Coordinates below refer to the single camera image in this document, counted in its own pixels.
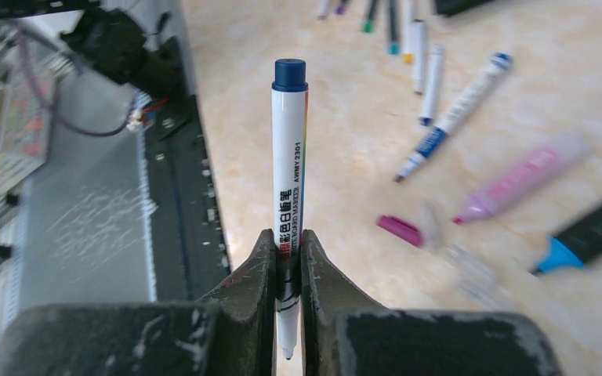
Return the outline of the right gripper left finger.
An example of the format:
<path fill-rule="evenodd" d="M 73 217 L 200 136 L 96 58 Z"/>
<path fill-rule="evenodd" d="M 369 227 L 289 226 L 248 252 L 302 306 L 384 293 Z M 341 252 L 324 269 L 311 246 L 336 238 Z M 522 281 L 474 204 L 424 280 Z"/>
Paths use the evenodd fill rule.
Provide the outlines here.
<path fill-rule="evenodd" d="M 0 375 L 272 375 L 274 285 L 274 236 L 264 230 L 195 302 L 24 310 L 0 342 Z"/>

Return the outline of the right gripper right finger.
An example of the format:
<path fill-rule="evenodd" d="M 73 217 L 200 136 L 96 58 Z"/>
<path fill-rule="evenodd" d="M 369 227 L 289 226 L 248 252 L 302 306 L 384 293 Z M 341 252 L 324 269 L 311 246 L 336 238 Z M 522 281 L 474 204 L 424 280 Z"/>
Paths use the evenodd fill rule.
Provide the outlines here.
<path fill-rule="evenodd" d="M 300 252 L 306 375 L 558 375 L 546 335 L 517 313 L 388 309 L 328 258 Z"/>

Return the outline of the clear pen cap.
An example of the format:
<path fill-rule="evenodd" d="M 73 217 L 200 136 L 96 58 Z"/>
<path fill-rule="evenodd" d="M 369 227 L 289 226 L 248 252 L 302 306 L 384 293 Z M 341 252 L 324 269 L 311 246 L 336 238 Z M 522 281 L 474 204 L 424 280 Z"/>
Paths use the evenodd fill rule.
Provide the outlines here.
<path fill-rule="evenodd" d="M 434 206 L 430 201 L 424 201 L 417 207 L 417 214 L 423 244 L 429 251 L 435 252 L 442 244 L 442 231 Z"/>
<path fill-rule="evenodd" d="M 458 288 L 467 297 L 487 309 L 510 308 L 510 301 L 499 286 L 500 274 L 493 267 L 455 245 L 442 248 L 441 256 L 458 270 Z"/>

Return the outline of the black highlighter blue cap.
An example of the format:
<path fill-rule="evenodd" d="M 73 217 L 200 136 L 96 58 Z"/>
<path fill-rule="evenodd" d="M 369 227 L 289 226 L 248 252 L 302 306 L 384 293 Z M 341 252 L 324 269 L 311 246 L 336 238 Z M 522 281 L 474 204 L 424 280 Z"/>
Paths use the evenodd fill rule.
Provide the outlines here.
<path fill-rule="evenodd" d="M 547 274 L 555 269 L 583 269 L 602 255 L 602 204 L 551 236 L 546 257 L 530 271 Z"/>

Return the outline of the thin marker navy cap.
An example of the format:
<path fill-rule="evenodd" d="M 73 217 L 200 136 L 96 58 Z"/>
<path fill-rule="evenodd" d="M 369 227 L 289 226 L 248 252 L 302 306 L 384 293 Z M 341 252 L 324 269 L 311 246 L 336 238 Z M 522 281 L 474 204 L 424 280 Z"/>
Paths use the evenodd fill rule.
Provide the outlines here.
<path fill-rule="evenodd" d="M 309 85 L 306 62 L 284 58 L 274 63 L 271 85 L 274 246 L 276 250 L 277 336 L 290 360 L 297 344 L 303 234 L 303 188 Z"/>

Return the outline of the thin marker dark blue cap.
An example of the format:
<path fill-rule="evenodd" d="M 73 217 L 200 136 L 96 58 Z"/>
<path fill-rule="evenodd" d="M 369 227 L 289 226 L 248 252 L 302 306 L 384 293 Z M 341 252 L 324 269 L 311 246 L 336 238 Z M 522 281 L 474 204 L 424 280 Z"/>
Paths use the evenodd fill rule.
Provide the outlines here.
<path fill-rule="evenodd" d="M 441 90 L 443 66 L 444 46 L 435 43 L 433 44 L 433 50 L 430 55 L 428 78 L 426 79 L 426 88 L 419 116 L 419 123 L 422 126 L 430 126 L 436 116 Z"/>

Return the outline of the thin marker yellow cap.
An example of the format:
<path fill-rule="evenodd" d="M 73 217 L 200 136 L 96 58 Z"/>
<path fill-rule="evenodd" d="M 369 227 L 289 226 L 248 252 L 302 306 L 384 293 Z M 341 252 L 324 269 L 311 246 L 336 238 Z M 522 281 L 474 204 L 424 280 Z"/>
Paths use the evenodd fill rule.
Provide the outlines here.
<path fill-rule="evenodd" d="M 416 5 L 413 0 L 404 0 L 402 4 L 402 30 L 403 30 L 403 41 L 401 48 L 401 55 L 403 61 L 411 65 L 413 61 L 413 32 Z"/>

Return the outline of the lilac highlighter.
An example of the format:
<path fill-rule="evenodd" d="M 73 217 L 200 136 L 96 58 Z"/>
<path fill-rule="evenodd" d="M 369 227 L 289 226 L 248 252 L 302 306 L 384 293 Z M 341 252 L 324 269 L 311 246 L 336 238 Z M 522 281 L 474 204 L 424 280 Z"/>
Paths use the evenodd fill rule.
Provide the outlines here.
<path fill-rule="evenodd" d="M 580 135 L 555 136 L 476 191 L 455 215 L 453 223 L 489 219 L 505 212 L 573 167 L 588 152 L 589 146 Z"/>

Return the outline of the blue gel pen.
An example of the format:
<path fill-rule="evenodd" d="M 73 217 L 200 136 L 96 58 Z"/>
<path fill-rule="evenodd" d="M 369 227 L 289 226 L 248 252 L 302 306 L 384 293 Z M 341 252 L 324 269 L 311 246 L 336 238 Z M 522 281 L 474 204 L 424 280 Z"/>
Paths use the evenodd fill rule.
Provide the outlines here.
<path fill-rule="evenodd" d="M 389 54 L 399 53 L 399 28 L 397 0 L 387 1 L 387 37 Z"/>

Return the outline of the white marker blue cap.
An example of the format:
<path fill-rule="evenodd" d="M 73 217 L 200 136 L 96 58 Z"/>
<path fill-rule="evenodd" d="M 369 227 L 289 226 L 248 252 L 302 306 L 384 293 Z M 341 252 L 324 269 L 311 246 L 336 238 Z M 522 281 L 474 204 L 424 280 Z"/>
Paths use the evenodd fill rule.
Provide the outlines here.
<path fill-rule="evenodd" d="M 463 125 L 485 101 L 499 82 L 509 73 L 513 57 L 504 52 L 494 53 L 481 75 L 454 100 L 440 116 L 417 147 L 407 156 L 406 162 L 394 176 L 401 183 L 424 165 L 460 125 Z"/>

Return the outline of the thin marker black cap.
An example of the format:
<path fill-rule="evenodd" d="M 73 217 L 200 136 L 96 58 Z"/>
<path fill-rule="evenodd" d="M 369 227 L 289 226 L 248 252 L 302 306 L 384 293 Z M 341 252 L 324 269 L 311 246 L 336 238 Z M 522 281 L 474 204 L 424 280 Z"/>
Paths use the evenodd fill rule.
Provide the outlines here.
<path fill-rule="evenodd" d="M 426 78 L 426 47 L 427 47 L 427 29 L 423 20 L 415 19 L 412 23 L 414 37 L 413 47 L 413 66 L 412 80 L 413 88 L 417 94 L 423 94 Z"/>

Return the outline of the green gel pen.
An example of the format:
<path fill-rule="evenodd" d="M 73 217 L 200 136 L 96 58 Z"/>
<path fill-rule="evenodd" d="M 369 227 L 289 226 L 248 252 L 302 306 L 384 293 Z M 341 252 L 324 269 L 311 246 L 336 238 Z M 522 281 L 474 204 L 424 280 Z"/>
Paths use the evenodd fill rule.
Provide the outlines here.
<path fill-rule="evenodd" d="M 367 9 L 361 25 L 362 32 L 372 33 L 375 24 L 375 18 L 379 10 L 379 3 L 380 0 L 368 0 Z"/>

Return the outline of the purple gel pen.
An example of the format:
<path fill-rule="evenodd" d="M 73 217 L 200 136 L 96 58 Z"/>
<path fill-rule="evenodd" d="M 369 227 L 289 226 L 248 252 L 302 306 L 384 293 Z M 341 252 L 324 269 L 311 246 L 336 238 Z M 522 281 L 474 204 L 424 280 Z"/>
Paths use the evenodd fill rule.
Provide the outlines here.
<path fill-rule="evenodd" d="M 350 3 L 350 0 L 339 0 L 338 5 L 335 8 L 336 15 L 343 15 Z"/>

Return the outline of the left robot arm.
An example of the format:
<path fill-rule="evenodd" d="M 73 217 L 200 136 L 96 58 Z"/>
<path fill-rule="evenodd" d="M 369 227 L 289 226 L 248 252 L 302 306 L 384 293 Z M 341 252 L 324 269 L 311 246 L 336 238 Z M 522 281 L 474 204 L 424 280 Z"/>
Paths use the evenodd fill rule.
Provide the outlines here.
<path fill-rule="evenodd" d="M 155 99 L 176 99 L 186 87 L 180 44 L 175 37 L 161 36 L 168 19 L 168 12 L 158 19 L 153 50 L 147 47 L 149 34 L 119 8 L 85 10 L 60 39 L 112 82 L 133 85 Z"/>

